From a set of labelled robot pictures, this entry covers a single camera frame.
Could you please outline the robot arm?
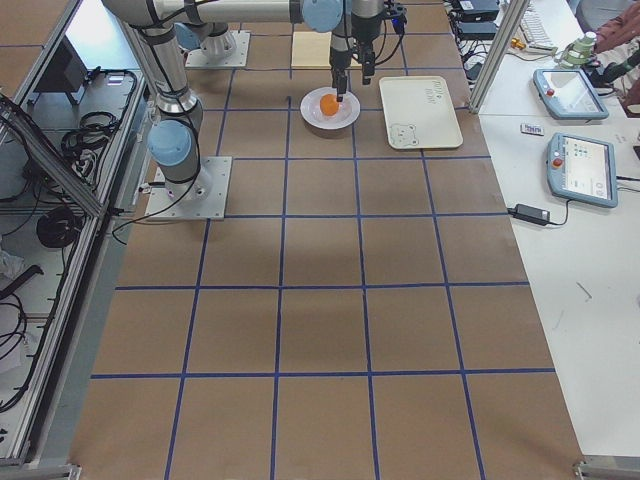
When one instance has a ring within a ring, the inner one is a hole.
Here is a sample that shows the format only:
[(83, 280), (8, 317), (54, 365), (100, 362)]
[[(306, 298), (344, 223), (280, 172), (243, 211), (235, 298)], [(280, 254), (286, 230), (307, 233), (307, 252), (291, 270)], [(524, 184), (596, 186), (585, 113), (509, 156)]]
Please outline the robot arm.
[(289, 22), (330, 32), (332, 87), (341, 102), (352, 58), (362, 66), (363, 84), (375, 74), (374, 41), (386, 17), (383, 1), (105, 1), (103, 5), (135, 31), (148, 62), (145, 76), (155, 85), (161, 114), (185, 123), (193, 142), (198, 139), (202, 106), (188, 83), (177, 23), (210, 31), (229, 22)]
[(346, 70), (352, 61), (361, 65), (364, 84), (375, 74), (374, 41), (387, 19), (383, 1), (166, 1), (158, 10), (173, 23), (287, 21), (304, 23), (318, 33), (329, 32), (329, 65), (337, 101), (346, 94)]

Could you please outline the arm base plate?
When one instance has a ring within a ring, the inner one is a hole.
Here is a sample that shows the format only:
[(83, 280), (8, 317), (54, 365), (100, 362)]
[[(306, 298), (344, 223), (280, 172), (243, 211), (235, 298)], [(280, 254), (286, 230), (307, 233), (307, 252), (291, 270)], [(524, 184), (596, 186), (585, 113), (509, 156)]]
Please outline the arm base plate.
[(223, 220), (226, 212), (228, 188), (232, 170), (230, 156), (207, 156), (201, 160), (201, 169), (194, 184), (166, 182), (159, 167), (145, 214), (151, 221), (163, 220)]
[(246, 30), (229, 30), (208, 37), (198, 49), (188, 53), (187, 69), (231, 69), (245, 67), (251, 34)]

